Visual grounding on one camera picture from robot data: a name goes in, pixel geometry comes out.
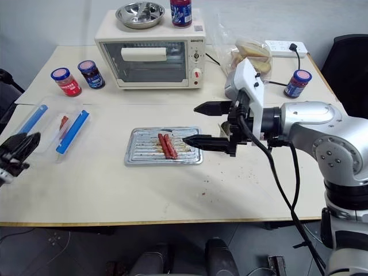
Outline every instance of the gray floor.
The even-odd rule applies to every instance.
[[[318,236],[318,223],[308,227]],[[29,228],[0,228],[0,237]],[[0,244],[1,276],[33,275],[105,275],[108,261],[131,262],[146,247],[158,242],[193,244],[204,248],[211,237],[222,238],[232,251],[240,275],[267,266],[268,255],[285,257],[288,275],[319,275],[307,248],[293,249],[301,242],[295,227],[272,231],[263,224],[177,224],[118,227],[114,235],[36,228],[31,233],[12,236]],[[327,260],[331,251],[314,242],[318,252]],[[252,276],[270,275],[258,271]]]

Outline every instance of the toaster oven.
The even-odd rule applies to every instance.
[[[95,37],[121,89],[193,89],[203,84],[205,27],[198,9],[187,28],[171,23],[170,9],[156,26],[131,29],[108,11]]]

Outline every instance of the plastic bag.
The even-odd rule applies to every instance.
[[[272,55],[266,43],[234,34],[222,24],[219,15],[211,18],[211,26],[215,28],[208,28],[209,37],[226,76],[248,58],[263,81],[271,79]]]

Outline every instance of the oven knob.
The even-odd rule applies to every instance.
[[[200,81],[201,78],[202,78],[202,71],[201,71],[201,69],[198,69],[198,68],[193,69],[193,71],[191,73],[191,76],[192,76],[192,78],[195,81]]]

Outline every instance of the baking tray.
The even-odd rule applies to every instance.
[[[178,159],[166,159],[158,139],[158,134],[169,134],[171,144],[178,153]],[[135,128],[129,139],[125,154],[125,164],[200,164],[202,151],[183,142],[184,137],[201,134],[197,127]]]

